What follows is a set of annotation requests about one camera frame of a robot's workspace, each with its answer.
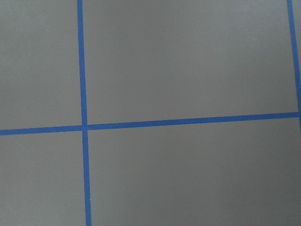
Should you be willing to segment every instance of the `blue grid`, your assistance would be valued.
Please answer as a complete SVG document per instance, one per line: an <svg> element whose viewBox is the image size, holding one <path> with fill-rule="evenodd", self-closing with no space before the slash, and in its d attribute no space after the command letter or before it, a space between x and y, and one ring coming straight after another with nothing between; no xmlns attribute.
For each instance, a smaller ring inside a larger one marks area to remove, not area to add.
<svg viewBox="0 0 301 226"><path fill-rule="evenodd" d="M172 125L186 125L186 124L202 124L202 123L217 123L217 122L231 122L231 121L232 122L254 121L254 120L288 119L288 118L299 118L299 124L301 130L301 79L300 79L299 57L298 57L298 50L297 50L294 16L293 16L293 3L292 0L287 0L286 2L287 2L288 19L289 19L289 26L290 26L291 46L293 52L293 65L294 65L295 85L296 85L297 102L298 102L298 112L235 115L235 116L174 119L174 120L159 120L159 121L102 123L102 124L89 125L87 122L87 94L86 94L85 54L84 54L83 5L82 5L82 0L77 0L79 78L80 78L81 123L82 124L73 125L73 126L40 127L40 128L26 128L26 129L2 129L0 130L0 136L81 131L82 146L83 146L86 226L91 226L92 218L91 218L89 154L88 154L89 153L88 151L89 130L172 126Z"/></svg>

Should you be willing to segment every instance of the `blue line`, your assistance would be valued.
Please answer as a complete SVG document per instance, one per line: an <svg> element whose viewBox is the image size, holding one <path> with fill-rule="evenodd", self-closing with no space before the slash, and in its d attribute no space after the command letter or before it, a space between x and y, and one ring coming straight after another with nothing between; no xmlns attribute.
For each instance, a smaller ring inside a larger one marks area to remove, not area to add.
<svg viewBox="0 0 301 226"><path fill-rule="evenodd" d="M297 101L298 101L298 111L299 111L299 113L301 113L300 67L299 67L299 57L298 57L295 22L294 22L294 17L293 17L293 3L292 3L292 0L287 0L286 2L287 2L288 21L290 24L290 32L291 32L291 43L292 43L292 52L293 52L293 65L294 65L294 71L295 71L295 83L296 83L296 92L297 92ZM301 131L301 117L299 117L299 124L300 124L300 131Z"/></svg>
<svg viewBox="0 0 301 226"><path fill-rule="evenodd" d="M274 113L274 114L253 114L253 115L207 117L207 118L195 118L195 119L136 121L136 122L120 122L120 123L88 125L88 130L123 129L123 128L153 127L153 126L172 126L172 125L202 124L202 123L216 123L216 122L229 122L229 121L287 119L287 118L298 118L298 117L300 117L300 114L298 112L290 112L290 113Z"/></svg>
<svg viewBox="0 0 301 226"><path fill-rule="evenodd" d="M84 166L84 189L85 189L85 212L86 226L92 225L91 218L91 196L90 196L90 172L89 172L89 145L88 145L88 120L87 120L87 92L85 76L85 48L84 48L84 25L83 25L83 3L77 1L78 16L78 39L79 39L79 77L80 77L80 102L81 123L83 142L83 166Z"/></svg>
<svg viewBox="0 0 301 226"><path fill-rule="evenodd" d="M0 136L20 135L20 134L35 134L35 133L58 133L81 131L81 126L55 126L55 127L40 127L26 129L3 129L0 130Z"/></svg>

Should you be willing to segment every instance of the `vertical blue line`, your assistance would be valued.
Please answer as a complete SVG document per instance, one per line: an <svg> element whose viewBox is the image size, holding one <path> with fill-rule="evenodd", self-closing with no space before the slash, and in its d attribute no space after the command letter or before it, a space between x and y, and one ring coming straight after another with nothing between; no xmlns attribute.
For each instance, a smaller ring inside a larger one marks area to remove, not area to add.
<svg viewBox="0 0 301 226"><path fill-rule="evenodd" d="M84 25L83 3L77 1L78 39L79 39L79 79L80 79L80 103L82 123L82 144L84 164L84 189L85 189L85 212L86 226L92 225L91 199L90 199L90 172L89 172L89 145L88 145L88 120L87 120L87 93L85 76L85 48L84 48Z"/></svg>
<svg viewBox="0 0 301 226"><path fill-rule="evenodd" d="M290 32L291 32L291 43L292 43L292 52L293 52L293 65L295 71L298 112L300 114L301 113L301 81L300 81L300 67L299 67L299 57L298 57L298 49L297 49L296 30L295 30L295 22L293 17L293 3L292 0L287 0L286 2L287 2L288 21L290 24ZM300 124L300 131L301 131L301 117L299 117L299 124Z"/></svg>

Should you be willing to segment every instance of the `horizontal blue line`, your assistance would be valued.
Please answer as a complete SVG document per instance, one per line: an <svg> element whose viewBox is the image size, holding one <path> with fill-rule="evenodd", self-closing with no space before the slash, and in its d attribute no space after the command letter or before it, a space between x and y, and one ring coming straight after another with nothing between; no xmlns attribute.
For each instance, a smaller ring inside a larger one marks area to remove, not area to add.
<svg viewBox="0 0 301 226"><path fill-rule="evenodd" d="M54 126L54 127L26 128L26 129L4 129L4 130L0 130L0 136L35 134L35 133L58 133L58 132L71 132L71 131L81 131L81 126Z"/></svg>
<svg viewBox="0 0 301 226"><path fill-rule="evenodd" d="M229 121L286 119L286 118L299 118L299 117L300 117L300 114L298 112L290 112L290 113L274 113L274 114L253 114L253 115L238 115L238 116L207 117L207 118L195 118L195 119L136 121L136 122L93 124L93 125L88 125L88 130L123 129L123 128L152 127L152 126L172 126L172 125L202 124L202 123L229 122Z"/></svg>

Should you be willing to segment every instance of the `floor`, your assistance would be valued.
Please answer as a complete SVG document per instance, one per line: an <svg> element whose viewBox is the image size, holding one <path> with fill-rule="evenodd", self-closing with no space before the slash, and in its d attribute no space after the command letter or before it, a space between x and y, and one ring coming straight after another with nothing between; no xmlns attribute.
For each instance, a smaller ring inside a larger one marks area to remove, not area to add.
<svg viewBox="0 0 301 226"><path fill-rule="evenodd" d="M301 1L3 0L0 33L0 225L301 225Z"/></svg>

